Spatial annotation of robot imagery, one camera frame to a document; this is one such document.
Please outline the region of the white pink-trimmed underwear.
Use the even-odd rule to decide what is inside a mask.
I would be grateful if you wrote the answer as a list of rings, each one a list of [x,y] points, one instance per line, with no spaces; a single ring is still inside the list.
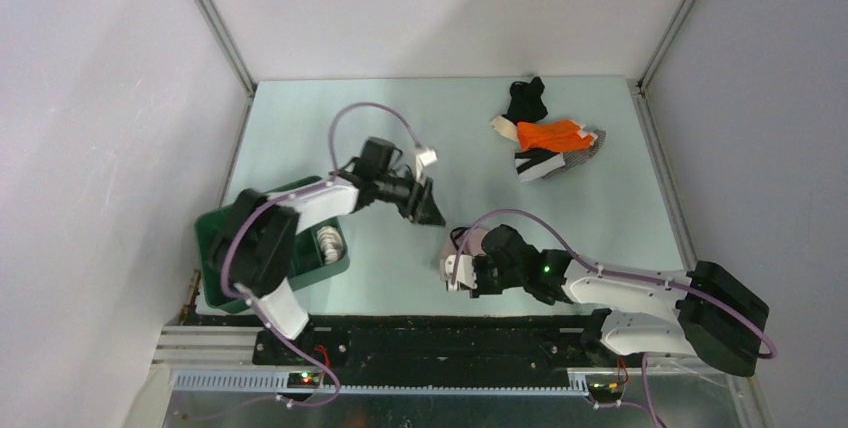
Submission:
[[[333,226],[323,226],[316,232],[316,240],[324,265],[338,262],[345,255],[342,233]]]

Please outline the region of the light pink underwear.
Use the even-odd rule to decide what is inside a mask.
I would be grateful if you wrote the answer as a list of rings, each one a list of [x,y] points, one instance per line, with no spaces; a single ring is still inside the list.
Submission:
[[[442,251],[441,251],[441,254],[440,254],[439,272],[440,272],[440,279],[444,282],[447,282],[450,279],[450,275],[447,273],[446,268],[445,268],[446,260],[447,260],[448,257],[454,256],[457,253],[457,250],[459,249],[459,247],[461,245],[461,241],[464,238],[465,232],[467,230],[468,230],[468,227],[466,227],[466,226],[459,226],[459,227],[453,228],[450,231],[448,238],[445,241],[445,244],[443,245],[443,248],[442,248]],[[466,243],[466,247],[464,248],[463,253],[465,255],[470,255],[470,256],[482,255],[484,253],[484,251],[482,249],[482,241],[483,241],[483,238],[488,234],[489,231],[490,231],[490,229],[487,228],[487,227],[476,227],[476,228],[474,228],[471,231],[470,238]]]

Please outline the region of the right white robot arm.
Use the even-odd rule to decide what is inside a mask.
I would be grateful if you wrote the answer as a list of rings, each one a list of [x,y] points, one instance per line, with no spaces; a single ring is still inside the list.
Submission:
[[[606,366],[618,356],[697,357],[737,377],[754,375],[765,358],[759,332],[768,305],[719,264],[640,274],[633,268],[581,262],[566,250],[538,249],[517,230],[472,229],[442,258],[450,291],[472,298],[521,288],[537,301],[591,305],[581,340],[585,359]]]

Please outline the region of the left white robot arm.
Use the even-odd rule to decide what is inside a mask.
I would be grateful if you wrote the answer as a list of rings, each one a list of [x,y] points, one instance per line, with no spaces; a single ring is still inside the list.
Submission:
[[[277,350],[290,363],[304,364],[316,351],[315,336],[304,330],[309,315],[289,281],[298,236],[375,202],[394,205],[413,224],[445,225],[425,173],[437,161],[436,151],[417,146],[413,165],[396,168],[399,151],[370,137],[359,155],[323,179],[286,191],[245,189],[229,206],[210,249],[221,291],[243,300],[280,336]]]

